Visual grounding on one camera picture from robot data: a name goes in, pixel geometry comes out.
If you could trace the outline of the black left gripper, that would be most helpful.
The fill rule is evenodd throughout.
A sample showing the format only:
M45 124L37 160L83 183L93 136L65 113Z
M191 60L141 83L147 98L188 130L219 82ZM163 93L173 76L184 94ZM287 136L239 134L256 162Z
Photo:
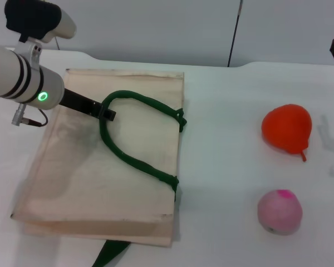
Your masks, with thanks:
M68 89L64 90L60 105L100 120L113 121L116 116L115 111L101 107L99 102Z

